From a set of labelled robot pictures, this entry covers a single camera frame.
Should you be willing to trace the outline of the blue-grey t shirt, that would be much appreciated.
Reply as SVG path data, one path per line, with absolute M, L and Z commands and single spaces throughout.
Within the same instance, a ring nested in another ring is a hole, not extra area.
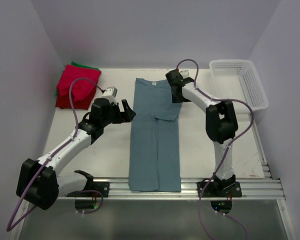
M 167 80 L 135 80 L 128 185 L 132 191 L 181 191 L 179 114 Z

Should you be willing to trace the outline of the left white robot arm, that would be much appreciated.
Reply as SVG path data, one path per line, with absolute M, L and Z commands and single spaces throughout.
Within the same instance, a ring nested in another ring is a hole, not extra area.
M 83 150 L 91 146 L 111 124 L 130 123 L 136 113 L 127 100 L 121 101 L 123 111 L 118 103 L 104 97 L 96 98 L 81 121 L 79 121 L 68 138 L 55 149 L 37 160 L 27 159 L 23 162 L 19 174 L 16 195 L 42 210 L 49 209 L 59 197 L 68 194 L 100 197 L 94 186 L 94 177 L 82 170 L 66 176 L 61 171 Z

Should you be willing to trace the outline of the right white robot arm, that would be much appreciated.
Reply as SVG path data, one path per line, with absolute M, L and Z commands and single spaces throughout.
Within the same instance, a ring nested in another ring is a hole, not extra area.
M 230 100 L 218 100 L 199 90 L 195 80 L 184 78 L 178 69 L 169 71 L 166 80 L 171 88 L 172 102 L 192 102 L 205 113 L 205 131 L 213 142 L 215 170 L 212 180 L 203 181 L 203 197 L 225 196 L 236 183 L 231 141 L 236 136 L 238 121 Z

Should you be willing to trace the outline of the red folded t shirt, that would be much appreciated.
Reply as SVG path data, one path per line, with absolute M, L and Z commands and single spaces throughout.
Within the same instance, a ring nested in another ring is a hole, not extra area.
M 70 109 L 70 101 L 72 101 L 76 110 L 88 110 L 96 94 L 96 84 L 101 73 L 98 68 L 74 61 L 66 65 L 56 86 L 55 106 L 60 109 Z

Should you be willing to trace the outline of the white plastic basket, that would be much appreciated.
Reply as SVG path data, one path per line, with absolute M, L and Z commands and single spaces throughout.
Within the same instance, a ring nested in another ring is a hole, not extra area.
M 212 60 L 209 63 L 215 96 L 246 102 L 255 112 L 269 102 L 254 64 L 243 59 Z

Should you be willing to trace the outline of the green folded t shirt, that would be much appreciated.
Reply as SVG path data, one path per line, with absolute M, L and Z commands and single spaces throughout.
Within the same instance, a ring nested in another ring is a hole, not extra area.
M 56 95 L 58 97 L 67 96 L 73 81 L 77 78 L 87 78 L 97 83 L 102 71 L 97 67 L 86 66 L 75 61 L 65 66 L 64 71 L 56 86 Z M 96 87 L 85 80 L 76 82 L 72 88 L 72 94 L 75 101 L 83 101 Z

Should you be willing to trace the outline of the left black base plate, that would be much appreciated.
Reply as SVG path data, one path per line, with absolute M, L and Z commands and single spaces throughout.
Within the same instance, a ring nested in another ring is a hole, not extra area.
M 99 193 L 95 192 L 85 192 L 85 193 L 78 193 L 78 192 L 71 192 L 67 194 L 67 197 L 79 197 L 79 198 L 92 198 L 95 199 L 99 195 L 102 195 L 104 198 L 109 196 L 110 191 L 110 183 L 108 181 L 92 181 L 84 187 L 84 191 L 87 190 L 95 190 Z

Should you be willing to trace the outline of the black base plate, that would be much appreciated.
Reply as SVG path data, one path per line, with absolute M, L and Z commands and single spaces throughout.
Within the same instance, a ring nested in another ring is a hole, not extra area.
M 95 199 L 99 195 L 102 195 L 104 198 L 109 196 L 110 191 L 110 183 L 108 181 L 92 181 L 84 187 L 84 191 L 87 190 L 95 190 L 99 193 L 95 192 L 85 192 L 85 193 L 78 193 L 78 192 L 71 192 L 67 194 L 67 197 L 79 197 L 79 198 L 92 198 Z
M 200 196 L 204 187 L 207 185 L 209 179 L 205 178 L 202 181 L 196 183 L 197 193 Z M 202 197 L 203 198 L 241 198 L 243 196 L 241 185 L 236 178 L 228 178 L 220 180 L 215 177 L 204 189 Z

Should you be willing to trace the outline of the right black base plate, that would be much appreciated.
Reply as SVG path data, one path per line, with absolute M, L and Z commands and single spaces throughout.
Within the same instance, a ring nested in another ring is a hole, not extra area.
M 196 183 L 197 193 L 200 196 L 204 187 L 207 185 L 209 179 L 205 178 L 202 181 Z M 203 198 L 241 198 L 243 196 L 241 185 L 236 178 L 228 178 L 220 180 L 215 177 L 204 189 L 202 197 Z

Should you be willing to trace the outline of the aluminium mounting rail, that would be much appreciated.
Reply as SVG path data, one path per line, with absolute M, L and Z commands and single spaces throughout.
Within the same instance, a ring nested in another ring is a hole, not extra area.
M 45 193 L 48 200 L 57 198 L 87 199 L 102 195 L 110 200 L 197 200 L 203 192 L 204 200 L 281 200 L 285 198 L 279 180 L 270 178 L 240 178 L 236 183 L 217 192 L 211 182 L 207 188 L 207 179 L 183 178 L 181 192 L 132 191 L 126 178 L 95 178 L 88 180 L 82 175 L 79 179 L 73 175 L 57 178 L 57 189 L 49 188 Z

